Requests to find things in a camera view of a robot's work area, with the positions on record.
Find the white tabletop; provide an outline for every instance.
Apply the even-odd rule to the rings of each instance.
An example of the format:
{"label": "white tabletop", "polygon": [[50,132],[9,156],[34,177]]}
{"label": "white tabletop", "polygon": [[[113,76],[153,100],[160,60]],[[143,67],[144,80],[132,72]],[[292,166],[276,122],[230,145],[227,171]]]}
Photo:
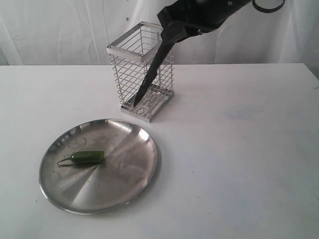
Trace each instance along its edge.
{"label": "white tabletop", "polygon": [[[319,82],[303,64],[176,66],[151,124],[120,113],[110,66],[2,66],[0,80],[0,238],[319,238]],[[160,172],[126,208],[66,213],[40,191],[41,158],[103,118],[148,131]]]}

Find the green chili pepper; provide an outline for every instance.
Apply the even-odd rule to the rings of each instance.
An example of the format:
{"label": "green chili pepper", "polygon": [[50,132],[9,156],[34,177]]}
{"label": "green chili pepper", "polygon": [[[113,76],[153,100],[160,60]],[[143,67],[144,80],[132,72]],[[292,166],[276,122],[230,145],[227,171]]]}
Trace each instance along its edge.
{"label": "green chili pepper", "polygon": [[[69,158],[65,158],[59,162],[57,165],[59,167],[63,166],[72,166],[73,164],[84,164],[84,163],[101,163],[104,157],[103,151],[83,151],[83,152],[76,152],[71,155]],[[70,160],[73,164],[63,164],[60,163]]]}

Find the stainless steel plate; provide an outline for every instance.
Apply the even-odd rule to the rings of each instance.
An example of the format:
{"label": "stainless steel plate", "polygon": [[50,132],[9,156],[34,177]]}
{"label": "stainless steel plate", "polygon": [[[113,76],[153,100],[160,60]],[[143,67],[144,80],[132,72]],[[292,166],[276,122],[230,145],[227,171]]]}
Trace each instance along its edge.
{"label": "stainless steel plate", "polygon": [[[105,151],[99,165],[61,167],[72,153]],[[76,214],[102,213],[129,203],[150,182],[157,149],[147,132],[118,119],[81,124],[63,134],[42,159],[39,181],[55,206]]]}

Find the white backdrop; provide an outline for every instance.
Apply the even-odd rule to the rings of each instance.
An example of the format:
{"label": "white backdrop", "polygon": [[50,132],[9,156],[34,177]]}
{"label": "white backdrop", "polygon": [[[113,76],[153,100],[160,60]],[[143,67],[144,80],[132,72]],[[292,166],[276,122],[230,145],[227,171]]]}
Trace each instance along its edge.
{"label": "white backdrop", "polygon": [[[272,7],[282,0],[257,0]],[[109,64],[106,45],[175,0],[0,0],[0,62]],[[248,4],[215,32],[175,46],[176,64],[304,62],[319,76],[319,1],[276,13]]]}

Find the wire mesh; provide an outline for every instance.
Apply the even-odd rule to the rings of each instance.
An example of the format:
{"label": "wire mesh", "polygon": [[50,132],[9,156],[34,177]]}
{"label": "wire mesh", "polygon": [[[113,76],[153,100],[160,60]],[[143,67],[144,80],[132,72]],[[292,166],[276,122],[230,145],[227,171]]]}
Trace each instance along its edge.
{"label": "wire mesh", "polygon": [[168,54],[151,87],[134,108],[133,102],[161,43],[161,27],[141,22],[108,46],[121,110],[150,122],[174,95],[173,55]]}

